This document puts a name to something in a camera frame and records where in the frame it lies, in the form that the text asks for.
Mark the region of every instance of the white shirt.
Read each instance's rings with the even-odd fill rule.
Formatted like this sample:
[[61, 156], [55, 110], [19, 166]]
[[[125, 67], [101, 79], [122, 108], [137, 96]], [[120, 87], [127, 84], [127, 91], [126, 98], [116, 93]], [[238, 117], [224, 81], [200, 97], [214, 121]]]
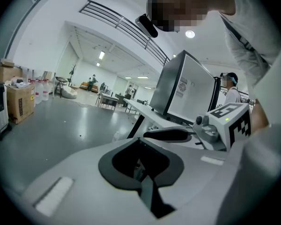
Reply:
[[228, 90], [224, 105], [227, 103], [241, 103], [241, 97], [236, 87], [232, 87]]
[[[258, 54], [272, 65], [281, 49], [281, 34], [260, 0], [235, 0], [234, 15], [225, 15], [232, 27], [243, 36]], [[249, 93], [269, 69], [258, 64], [254, 52], [245, 49], [237, 38], [226, 30], [226, 42], [238, 66], [244, 71]]]

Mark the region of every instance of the ceiling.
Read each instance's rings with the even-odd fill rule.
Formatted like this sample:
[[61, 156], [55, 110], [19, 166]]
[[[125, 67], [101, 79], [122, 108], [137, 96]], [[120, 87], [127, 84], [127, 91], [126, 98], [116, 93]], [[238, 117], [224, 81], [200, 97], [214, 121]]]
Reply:
[[[147, 0], [132, 0], [146, 10]], [[193, 30], [194, 38], [187, 38], [185, 32]], [[235, 60], [227, 49], [224, 34], [224, 25], [216, 11], [209, 12], [205, 20], [196, 27], [180, 27], [180, 32], [164, 33], [176, 47], [176, 53], [187, 50], [202, 63], [223, 64], [237, 67]]]
[[[155, 88], [159, 79], [149, 65], [142, 64], [135, 57], [124, 51], [122, 48], [114, 45], [89, 31], [80, 28], [71, 27], [74, 34], [71, 39], [73, 48], [82, 54], [83, 60], [96, 66], [100, 63], [100, 68], [117, 74], [119, 77], [131, 77], [126, 79], [142, 87]], [[99, 59], [101, 51], [105, 52], [102, 60]], [[138, 76], [147, 76], [148, 79], [139, 79]]]

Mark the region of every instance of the cardboard box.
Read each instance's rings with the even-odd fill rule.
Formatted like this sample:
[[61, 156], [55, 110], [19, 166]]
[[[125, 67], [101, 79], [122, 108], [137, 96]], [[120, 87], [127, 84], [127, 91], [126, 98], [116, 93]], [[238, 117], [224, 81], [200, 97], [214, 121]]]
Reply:
[[5, 58], [2, 58], [0, 60], [0, 63], [2, 66], [7, 67], [7, 68], [13, 68], [15, 66], [15, 64], [13, 63], [12, 60], [5, 59]]
[[18, 67], [3, 67], [0, 66], [0, 82], [5, 83], [13, 77], [23, 77], [23, 71]]
[[35, 85], [26, 88], [7, 87], [7, 111], [9, 118], [19, 124], [34, 112]]

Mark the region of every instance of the sofa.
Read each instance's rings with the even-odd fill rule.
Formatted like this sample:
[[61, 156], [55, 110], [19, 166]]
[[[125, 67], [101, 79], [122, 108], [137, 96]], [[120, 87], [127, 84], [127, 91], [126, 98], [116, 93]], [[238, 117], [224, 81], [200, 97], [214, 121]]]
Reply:
[[[85, 90], [87, 90], [88, 87], [89, 87], [89, 83], [88, 83], [88, 82], [83, 82], [83, 83], [81, 83], [81, 85], [80, 85], [80, 88], [85, 89]], [[98, 93], [98, 92], [99, 92], [98, 86], [93, 85], [91, 91], [92, 91], [92, 92], [95, 92], [95, 93]]]

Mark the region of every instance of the metal railing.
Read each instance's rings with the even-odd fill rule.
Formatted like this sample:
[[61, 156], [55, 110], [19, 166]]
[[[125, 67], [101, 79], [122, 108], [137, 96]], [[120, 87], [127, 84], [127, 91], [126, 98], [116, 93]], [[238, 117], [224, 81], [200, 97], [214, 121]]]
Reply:
[[[228, 90], [227, 88], [221, 86], [221, 92], [224, 93], [224, 95], [226, 95]], [[243, 103], [248, 103], [250, 108], [253, 108], [255, 106], [255, 100], [250, 100], [249, 94], [240, 91], [239, 94]]]
[[112, 9], [88, 0], [79, 12], [96, 18], [129, 36], [163, 66], [170, 61], [164, 51], [151, 38], [148, 38], [137, 25]]

